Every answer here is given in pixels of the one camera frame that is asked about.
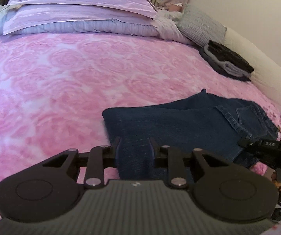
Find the gray folded garment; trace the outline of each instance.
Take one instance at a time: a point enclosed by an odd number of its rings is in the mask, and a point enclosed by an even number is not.
[[[248,78],[251,77],[251,74],[238,68],[237,66],[235,66],[234,64],[232,64],[229,61],[219,61],[217,59],[217,57],[212,54],[209,50],[209,45],[207,44],[206,46],[204,46],[204,50],[205,53],[217,64],[219,65],[223,70],[225,70],[228,74],[235,76],[235,77],[242,77],[242,76],[246,76]]]

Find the folded clothes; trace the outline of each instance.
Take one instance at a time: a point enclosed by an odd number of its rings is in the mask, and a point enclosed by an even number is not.
[[[191,152],[199,147],[245,167],[257,162],[242,152],[242,137],[276,139],[278,129],[256,103],[208,94],[147,107],[110,108],[102,113],[110,143],[122,138],[117,151],[121,179],[166,179],[166,169],[153,168],[148,139]]]
[[[209,65],[212,67],[212,69],[214,69],[217,73],[227,77],[227,78],[231,78],[231,79],[234,79],[234,80],[240,80],[240,81],[250,81],[249,78],[247,78],[246,76],[242,75],[241,77],[236,77],[236,76],[233,76],[229,73],[227,73],[222,67],[220,67],[216,62],[214,62],[212,60],[212,58],[210,56],[208,56],[206,53],[205,53],[205,50],[204,48],[200,48],[199,49],[199,54],[200,56],[205,59]]]
[[[209,41],[209,48],[208,50],[220,61],[228,61],[234,64],[236,67],[244,70],[247,73],[252,73],[254,71],[254,68],[250,66],[250,64],[242,58],[239,54],[236,52],[230,50],[226,46],[214,42]]]
[[[228,74],[235,76],[235,77],[242,77],[246,76],[248,78],[251,77],[250,73],[236,67],[234,64],[232,64],[229,61],[219,61],[215,55],[213,55],[209,50],[209,45],[207,44],[204,47],[205,53],[217,64],[219,65],[223,70],[225,70]]]

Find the dark blue jeans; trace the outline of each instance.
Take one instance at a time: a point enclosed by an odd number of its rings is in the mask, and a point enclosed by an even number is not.
[[[102,113],[112,143],[122,138],[117,152],[121,179],[165,179],[165,169],[153,168],[148,138],[160,145],[190,152],[203,148],[245,167],[257,162],[237,141],[246,137],[276,139],[278,129],[256,103],[208,94],[205,89],[167,104],[110,108]]]

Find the gray pillow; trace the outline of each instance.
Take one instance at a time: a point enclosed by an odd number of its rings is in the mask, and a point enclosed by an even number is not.
[[[187,5],[177,24],[180,32],[197,45],[204,47],[210,40],[223,43],[226,28],[192,5]]]

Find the pink floral bedspread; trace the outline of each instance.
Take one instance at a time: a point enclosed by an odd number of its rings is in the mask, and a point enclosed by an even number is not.
[[[106,108],[166,103],[203,88],[255,101],[281,127],[280,112],[253,84],[217,74],[190,46],[107,33],[0,36],[0,181],[68,148],[106,144]]]

